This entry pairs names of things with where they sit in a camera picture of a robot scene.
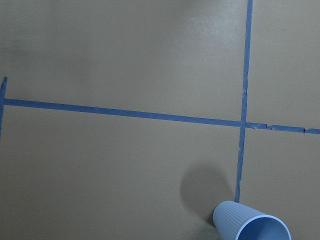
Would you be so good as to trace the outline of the blue ribbed cup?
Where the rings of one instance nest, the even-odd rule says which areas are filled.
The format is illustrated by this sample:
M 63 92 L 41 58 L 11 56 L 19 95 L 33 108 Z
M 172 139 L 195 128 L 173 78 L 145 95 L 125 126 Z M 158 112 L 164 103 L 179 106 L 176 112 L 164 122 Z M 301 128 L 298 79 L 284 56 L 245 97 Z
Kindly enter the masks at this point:
M 223 201 L 212 214 L 223 240 L 290 240 L 288 227 L 279 218 L 234 201 Z

